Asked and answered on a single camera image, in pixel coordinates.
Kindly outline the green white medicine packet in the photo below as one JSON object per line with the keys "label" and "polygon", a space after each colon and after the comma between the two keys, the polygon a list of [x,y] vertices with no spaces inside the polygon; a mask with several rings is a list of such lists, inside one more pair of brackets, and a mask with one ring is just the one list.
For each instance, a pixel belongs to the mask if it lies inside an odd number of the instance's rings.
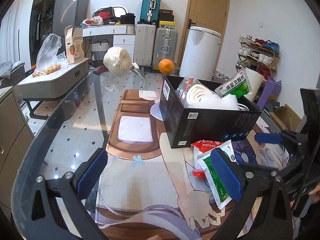
{"label": "green white medicine packet", "polygon": [[[230,160],[236,163],[236,158],[234,155],[234,150],[233,150],[231,140],[228,140],[222,143],[222,145],[217,147],[221,148],[221,150],[223,150],[223,152],[225,152],[229,156]],[[217,207],[220,210],[222,210],[232,200],[232,198],[227,193],[219,176],[214,170],[210,162],[210,154],[211,152],[210,153],[207,152],[206,154],[203,154],[202,157],[199,157],[198,161],[204,171],[206,180],[208,181],[209,187],[214,196],[215,203]]]}

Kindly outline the white fluffy soft object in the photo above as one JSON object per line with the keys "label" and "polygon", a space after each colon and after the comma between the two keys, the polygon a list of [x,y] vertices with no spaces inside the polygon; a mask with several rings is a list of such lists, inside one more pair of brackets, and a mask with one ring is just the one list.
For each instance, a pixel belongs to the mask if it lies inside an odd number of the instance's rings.
{"label": "white fluffy soft object", "polygon": [[228,94],[221,98],[216,94],[205,95],[200,98],[196,104],[197,108],[202,109],[217,109],[217,110],[231,110],[238,111],[239,105],[236,96]]}

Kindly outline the white printed foil packet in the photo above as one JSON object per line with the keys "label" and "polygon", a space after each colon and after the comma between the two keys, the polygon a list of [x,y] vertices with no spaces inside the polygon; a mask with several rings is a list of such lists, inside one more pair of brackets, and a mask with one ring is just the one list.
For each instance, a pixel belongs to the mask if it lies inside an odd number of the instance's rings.
{"label": "white printed foil packet", "polygon": [[246,68],[242,68],[225,83],[217,87],[214,92],[221,98],[231,94],[237,99],[252,92]]}

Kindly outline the red white balloon glue bag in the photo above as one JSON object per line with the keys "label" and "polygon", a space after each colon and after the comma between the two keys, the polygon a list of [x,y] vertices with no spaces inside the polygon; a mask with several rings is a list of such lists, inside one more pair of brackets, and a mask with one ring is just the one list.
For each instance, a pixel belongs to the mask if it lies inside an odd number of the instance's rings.
{"label": "red white balloon glue bag", "polygon": [[200,140],[191,144],[194,160],[194,170],[191,172],[193,176],[200,178],[206,177],[198,159],[199,157],[202,157],[203,154],[206,154],[207,152],[210,153],[212,149],[220,145],[222,145],[222,142],[209,140]]}

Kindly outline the open cardboard box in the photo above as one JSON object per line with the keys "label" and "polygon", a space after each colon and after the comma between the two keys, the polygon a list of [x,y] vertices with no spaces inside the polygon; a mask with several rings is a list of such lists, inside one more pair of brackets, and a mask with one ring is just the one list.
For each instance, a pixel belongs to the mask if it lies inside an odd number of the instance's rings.
{"label": "open cardboard box", "polygon": [[295,131],[301,122],[301,118],[287,104],[279,107],[274,112],[270,112],[269,114],[270,118],[280,129]]}

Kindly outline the purple paper bag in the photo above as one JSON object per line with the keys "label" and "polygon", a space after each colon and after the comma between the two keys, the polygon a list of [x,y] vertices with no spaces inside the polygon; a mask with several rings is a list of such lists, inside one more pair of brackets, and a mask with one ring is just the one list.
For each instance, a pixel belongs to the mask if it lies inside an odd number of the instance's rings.
{"label": "purple paper bag", "polygon": [[263,91],[261,93],[261,96],[259,97],[257,106],[263,110],[267,100],[270,96],[276,96],[278,97],[281,92],[282,83],[280,81],[276,81],[273,77],[269,77]]}

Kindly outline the anime printed desk mat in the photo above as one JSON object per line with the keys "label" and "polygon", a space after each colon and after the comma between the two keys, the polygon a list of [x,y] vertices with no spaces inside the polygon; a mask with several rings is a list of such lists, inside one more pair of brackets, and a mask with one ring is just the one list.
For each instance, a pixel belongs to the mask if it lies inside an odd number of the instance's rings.
{"label": "anime printed desk mat", "polygon": [[155,115],[160,93],[126,90],[106,146],[95,222],[109,239],[211,239],[235,206],[222,210],[206,178],[192,175],[193,148],[171,148]]}

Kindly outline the small white cylinder bin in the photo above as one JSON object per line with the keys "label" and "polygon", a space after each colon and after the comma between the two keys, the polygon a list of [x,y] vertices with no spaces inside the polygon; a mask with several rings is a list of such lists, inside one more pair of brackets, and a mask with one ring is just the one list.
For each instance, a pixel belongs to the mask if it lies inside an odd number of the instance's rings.
{"label": "small white cylinder bin", "polygon": [[249,80],[249,84],[250,84],[250,87],[251,87],[251,92],[249,92],[248,94],[245,95],[245,97],[253,102],[254,101],[254,98],[263,82],[263,79],[264,77],[254,71],[254,70],[251,70],[249,68],[246,68],[246,74],[247,74],[247,77],[248,77],[248,80]]}

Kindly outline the black storage box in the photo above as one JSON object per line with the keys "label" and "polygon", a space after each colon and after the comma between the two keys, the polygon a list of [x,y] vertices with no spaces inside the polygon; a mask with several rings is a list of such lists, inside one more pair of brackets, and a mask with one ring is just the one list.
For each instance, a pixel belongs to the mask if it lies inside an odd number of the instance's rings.
{"label": "black storage box", "polygon": [[159,109],[171,148],[189,147],[200,140],[225,142],[244,140],[261,115],[261,110],[244,96],[238,103],[248,111],[186,108],[176,94],[183,80],[165,76]]}

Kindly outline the shoe rack with shoes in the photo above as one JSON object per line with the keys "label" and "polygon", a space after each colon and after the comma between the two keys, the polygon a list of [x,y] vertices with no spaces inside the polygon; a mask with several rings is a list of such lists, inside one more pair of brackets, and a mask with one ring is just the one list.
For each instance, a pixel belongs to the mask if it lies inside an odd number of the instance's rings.
{"label": "shoe rack with shoes", "polygon": [[250,35],[240,36],[238,41],[240,48],[236,68],[248,67],[261,74],[265,80],[277,73],[277,58],[280,54],[278,43],[253,39]]}

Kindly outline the grey flat case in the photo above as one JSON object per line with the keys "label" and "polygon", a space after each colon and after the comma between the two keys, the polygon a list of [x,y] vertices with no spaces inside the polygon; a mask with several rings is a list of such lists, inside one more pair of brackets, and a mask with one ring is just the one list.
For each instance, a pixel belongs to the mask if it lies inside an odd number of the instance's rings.
{"label": "grey flat case", "polygon": [[17,93],[29,101],[57,99],[73,89],[88,72],[89,59],[85,58],[48,75],[29,75],[17,84]]}

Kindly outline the white cylindrical appliance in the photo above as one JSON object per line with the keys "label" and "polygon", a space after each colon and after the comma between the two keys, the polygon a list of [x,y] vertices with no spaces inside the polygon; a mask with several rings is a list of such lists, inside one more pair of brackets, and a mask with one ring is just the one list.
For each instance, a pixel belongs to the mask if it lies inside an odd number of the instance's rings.
{"label": "white cylindrical appliance", "polygon": [[211,81],[220,41],[220,33],[192,26],[187,37],[179,76]]}

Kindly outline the clear plastic bag with snacks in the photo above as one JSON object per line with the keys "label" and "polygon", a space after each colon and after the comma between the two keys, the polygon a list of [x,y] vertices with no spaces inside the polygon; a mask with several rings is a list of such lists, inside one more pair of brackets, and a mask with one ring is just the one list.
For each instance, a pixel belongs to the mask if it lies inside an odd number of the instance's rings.
{"label": "clear plastic bag with snacks", "polygon": [[61,37],[56,34],[49,34],[44,40],[36,59],[36,68],[33,77],[49,75],[68,65],[65,52],[58,54],[61,48]]}

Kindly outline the orange fruit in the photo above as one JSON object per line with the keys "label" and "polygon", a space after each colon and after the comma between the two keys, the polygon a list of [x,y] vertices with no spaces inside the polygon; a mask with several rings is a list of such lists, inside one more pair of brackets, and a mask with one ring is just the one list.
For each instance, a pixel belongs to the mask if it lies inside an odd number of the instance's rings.
{"label": "orange fruit", "polygon": [[168,75],[173,72],[175,65],[170,59],[162,59],[158,64],[159,71]]}

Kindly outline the wicker basket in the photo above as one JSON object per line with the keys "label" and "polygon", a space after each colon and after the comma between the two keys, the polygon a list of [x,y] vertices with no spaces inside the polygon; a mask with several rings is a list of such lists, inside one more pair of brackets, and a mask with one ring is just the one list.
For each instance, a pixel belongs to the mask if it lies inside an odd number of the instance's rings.
{"label": "wicker basket", "polygon": [[108,39],[96,41],[91,45],[91,58],[93,61],[103,61],[106,52],[110,47]]}

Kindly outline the cardboard fruit box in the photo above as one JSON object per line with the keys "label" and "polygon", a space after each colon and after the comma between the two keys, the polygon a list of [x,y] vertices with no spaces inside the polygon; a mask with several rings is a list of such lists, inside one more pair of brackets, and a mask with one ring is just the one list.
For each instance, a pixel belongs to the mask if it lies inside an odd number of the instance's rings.
{"label": "cardboard fruit box", "polygon": [[65,45],[68,64],[77,63],[85,58],[82,29],[74,26],[65,28]]}

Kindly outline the silver suitcase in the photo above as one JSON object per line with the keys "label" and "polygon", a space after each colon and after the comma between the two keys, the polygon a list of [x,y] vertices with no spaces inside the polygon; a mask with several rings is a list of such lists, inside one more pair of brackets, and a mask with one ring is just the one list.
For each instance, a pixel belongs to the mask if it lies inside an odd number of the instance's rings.
{"label": "silver suitcase", "polygon": [[177,41],[177,30],[170,28],[157,28],[152,56],[152,65],[157,66],[163,59],[174,61]]}

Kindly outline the wooden door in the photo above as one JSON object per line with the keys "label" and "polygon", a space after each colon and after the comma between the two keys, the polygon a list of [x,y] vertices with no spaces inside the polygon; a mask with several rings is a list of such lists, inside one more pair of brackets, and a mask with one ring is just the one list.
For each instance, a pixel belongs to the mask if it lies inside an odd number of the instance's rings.
{"label": "wooden door", "polygon": [[190,27],[198,26],[213,30],[221,34],[221,41],[223,41],[229,4],[230,0],[188,0],[178,52],[178,65],[182,63]]}

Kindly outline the white desk with drawers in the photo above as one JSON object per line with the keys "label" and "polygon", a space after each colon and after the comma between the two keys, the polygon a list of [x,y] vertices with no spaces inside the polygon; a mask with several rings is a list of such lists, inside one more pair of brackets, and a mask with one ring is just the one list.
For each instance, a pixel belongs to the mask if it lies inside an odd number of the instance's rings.
{"label": "white desk with drawers", "polygon": [[106,43],[109,47],[120,47],[127,50],[133,61],[135,48],[135,25],[99,25],[82,29],[85,40],[91,44]]}

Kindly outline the white suitcase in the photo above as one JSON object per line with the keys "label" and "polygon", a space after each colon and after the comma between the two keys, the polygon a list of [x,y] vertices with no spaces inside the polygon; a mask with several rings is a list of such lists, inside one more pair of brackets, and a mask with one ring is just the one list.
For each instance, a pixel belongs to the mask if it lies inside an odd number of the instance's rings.
{"label": "white suitcase", "polygon": [[139,66],[151,66],[156,26],[138,24],[135,34],[134,61]]}

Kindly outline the stack of dark boxes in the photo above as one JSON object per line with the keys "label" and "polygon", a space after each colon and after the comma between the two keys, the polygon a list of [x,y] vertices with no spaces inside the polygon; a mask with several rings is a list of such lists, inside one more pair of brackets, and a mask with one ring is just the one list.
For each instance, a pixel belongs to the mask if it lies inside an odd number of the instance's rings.
{"label": "stack of dark boxes", "polygon": [[159,27],[160,28],[175,28],[174,11],[169,9],[159,10]]}

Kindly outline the grey tall box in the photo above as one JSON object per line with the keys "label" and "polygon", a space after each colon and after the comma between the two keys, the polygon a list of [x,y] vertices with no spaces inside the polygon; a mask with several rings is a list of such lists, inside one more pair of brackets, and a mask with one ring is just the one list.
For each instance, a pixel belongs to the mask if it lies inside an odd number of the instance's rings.
{"label": "grey tall box", "polygon": [[67,26],[79,26],[86,18],[89,0],[56,0],[52,33],[64,36]]}

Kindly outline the teal suitcase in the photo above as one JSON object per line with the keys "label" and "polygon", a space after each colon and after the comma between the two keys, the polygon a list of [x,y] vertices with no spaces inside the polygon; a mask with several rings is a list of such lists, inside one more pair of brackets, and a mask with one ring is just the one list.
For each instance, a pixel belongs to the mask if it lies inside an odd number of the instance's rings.
{"label": "teal suitcase", "polygon": [[142,0],[140,22],[156,24],[159,18],[161,0]]}

